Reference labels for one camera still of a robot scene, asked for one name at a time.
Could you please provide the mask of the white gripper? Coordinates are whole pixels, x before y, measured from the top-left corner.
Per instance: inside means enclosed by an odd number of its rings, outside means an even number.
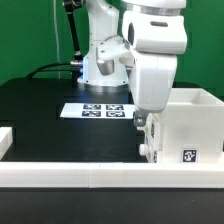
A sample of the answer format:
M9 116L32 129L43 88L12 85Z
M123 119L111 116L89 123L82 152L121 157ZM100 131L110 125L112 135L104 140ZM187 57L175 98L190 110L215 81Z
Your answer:
M134 66L129 76L133 101L138 109L148 112L164 110L177 69L177 56L167 54L134 54ZM136 127L146 125L147 114L136 110Z

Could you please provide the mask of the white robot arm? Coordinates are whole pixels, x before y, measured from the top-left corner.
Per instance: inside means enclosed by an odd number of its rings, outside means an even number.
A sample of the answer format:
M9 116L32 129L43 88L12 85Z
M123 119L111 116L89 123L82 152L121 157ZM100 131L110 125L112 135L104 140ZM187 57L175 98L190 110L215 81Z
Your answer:
M186 50L181 11L186 0L86 0L89 51L78 82L95 91L127 86L135 105L134 123L146 124L150 113L166 107L177 70L177 56Z

